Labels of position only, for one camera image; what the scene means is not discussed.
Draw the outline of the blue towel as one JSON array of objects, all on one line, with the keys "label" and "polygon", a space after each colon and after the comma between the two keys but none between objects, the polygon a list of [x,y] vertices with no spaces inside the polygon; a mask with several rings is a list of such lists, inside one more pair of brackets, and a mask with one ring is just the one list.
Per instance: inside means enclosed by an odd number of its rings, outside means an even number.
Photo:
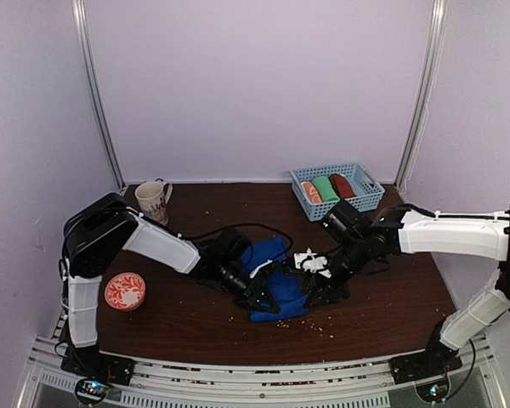
[{"label": "blue towel", "polygon": [[[286,243],[281,236],[274,236],[266,241],[253,243],[241,255],[241,269],[244,273],[252,272],[257,266],[270,259],[283,261],[287,258]],[[306,315],[309,310],[304,307],[303,296],[294,277],[286,275],[281,268],[267,279],[269,291],[280,307],[279,314],[251,311],[252,323],[272,322],[292,319]]]}]

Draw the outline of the brown towel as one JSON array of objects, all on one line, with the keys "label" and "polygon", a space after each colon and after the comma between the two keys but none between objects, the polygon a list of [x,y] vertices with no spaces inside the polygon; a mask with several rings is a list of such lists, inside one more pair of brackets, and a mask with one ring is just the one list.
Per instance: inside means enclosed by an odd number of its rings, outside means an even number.
[{"label": "brown towel", "polygon": [[340,199],[356,197],[352,185],[342,174],[334,173],[329,177],[329,180],[332,188]]}]

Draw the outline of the light blue plastic basket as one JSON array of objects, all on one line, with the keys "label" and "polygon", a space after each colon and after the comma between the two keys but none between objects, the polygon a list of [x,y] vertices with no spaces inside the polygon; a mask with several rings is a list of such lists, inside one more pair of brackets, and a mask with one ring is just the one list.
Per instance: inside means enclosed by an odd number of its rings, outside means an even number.
[{"label": "light blue plastic basket", "polygon": [[354,197],[348,198],[348,202],[358,211],[369,212],[378,207],[385,189],[357,162],[293,169],[290,171],[292,191],[310,222],[321,220],[336,202],[313,203],[303,183],[311,182],[319,176],[330,177],[333,174],[340,174],[347,179],[354,192]]}]

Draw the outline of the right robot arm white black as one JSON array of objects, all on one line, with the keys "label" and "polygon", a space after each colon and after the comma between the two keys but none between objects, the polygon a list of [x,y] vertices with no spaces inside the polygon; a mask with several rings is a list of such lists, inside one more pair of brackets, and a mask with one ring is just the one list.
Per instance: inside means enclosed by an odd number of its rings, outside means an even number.
[{"label": "right robot arm white black", "polygon": [[307,250],[294,257],[298,271],[314,284],[305,306],[311,309],[347,296],[348,280],[368,264],[387,256],[428,253],[445,268],[444,282],[453,289],[451,273],[463,272],[462,284],[474,284],[470,299],[434,329],[419,356],[419,368],[438,374],[473,337],[510,309],[510,206],[485,213],[441,212],[402,204],[368,218],[347,201],[338,202],[321,220],[338,244],[332,255]]}]

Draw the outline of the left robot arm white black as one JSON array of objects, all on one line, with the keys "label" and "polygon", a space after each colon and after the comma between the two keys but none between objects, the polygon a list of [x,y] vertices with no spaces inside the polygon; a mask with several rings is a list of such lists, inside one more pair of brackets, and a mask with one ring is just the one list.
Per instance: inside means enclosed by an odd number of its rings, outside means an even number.
[{"label": "left robot arm white black", "polygon": [[66,281],[66,310],[71,361],[86,377],[105,370],[99,343],[101,284],[120,258],[144,258],[194,281],[212,281],[247,311],[277,315],[281,307],[269,287],[270,258],[250,272],[241,270],[243,254],[254,245],[239,224],[199,237],[181,235],[110,193],[89,204],[65,223],[60,268]]}]

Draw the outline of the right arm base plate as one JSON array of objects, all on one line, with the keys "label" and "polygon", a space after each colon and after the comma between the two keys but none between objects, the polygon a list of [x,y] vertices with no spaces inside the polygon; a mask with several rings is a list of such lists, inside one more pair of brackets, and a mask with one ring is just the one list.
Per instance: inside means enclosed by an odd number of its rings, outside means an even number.
[{"label": "right arm base plate", "polygon": [[462,368],[462,360],[456,354],[422,352],[393,357],[389,361],[395,384],[416,382],[430,377],[443,376],[449,371]]}]

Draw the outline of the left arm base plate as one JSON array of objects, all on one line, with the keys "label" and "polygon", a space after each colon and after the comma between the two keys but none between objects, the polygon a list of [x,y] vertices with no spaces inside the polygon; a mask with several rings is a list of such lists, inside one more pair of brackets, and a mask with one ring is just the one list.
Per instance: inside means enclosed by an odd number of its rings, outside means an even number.
[{"label": "left arm base plate", "polygon": [[62,371],[123,386],[130,384],[134,367],[134,360],[102,354],[97,345],[86,348],[68,346],[60,365]]}]

